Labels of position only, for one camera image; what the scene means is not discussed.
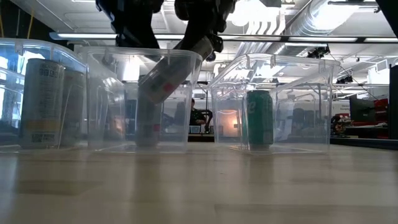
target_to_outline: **wall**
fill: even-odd
[[[0,7],[4,37],[26,39],[31,18],[30,14],[20,9],[14,3],[10,2],[10,0],[1,0]],[[19,11],[19,30],[17,35]],[[54,32],[54,30],[41,23],[39,20],[33,18],[30,39],[53,42],[73,50],[73,45],[68,45],[67,41],[52,40],[49,36],[50,32]]]

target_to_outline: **computer monitor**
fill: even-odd
[[[351,120],[354,122],[376,122],[374,102],[371,100],[349,99]]]

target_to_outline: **transparent container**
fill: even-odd
[[[251,154],[328,152],[339,68],[311,58],[236,58],[208,85],[216,143]]]
[[[192,89],[201,57],[184,50],[85,47],[88,64],[88,145],[100,152],[185,152]],[[172,76],[172,68],[188,78],[163,102],[154,104],[140,89],[155,67]]]
[[[65,47],[0,39],[0,152],[84,144],[85,71]]]

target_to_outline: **green can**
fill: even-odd
[[[274,143],[272,97],[268,91],[247,92],[248,142],[251,149],[268,149]]]

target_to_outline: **plastic box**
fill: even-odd
[[[88,69],[88,145],[101,152],[185,152],[192,89],[202,59],[184,50],[85,47]],[[158,63],[184,62],[189,74],[163,103],[152,104],[138,81]]]
[[[208,85],[216,143],[253,154],[327,152],[331,87],[339,68],[339,62],[310,58],[266,54],[236,58]],[[262,124],[248,123],[252,113],[248,92],[261,90],[271,96],[272,109],[256,119],[270,118],[271,136],[254,147],[254,135],[264,133],[250,131]]]
[[[0,39],[0,151],[79,146],[85,135],[85,71],[65,47]]]

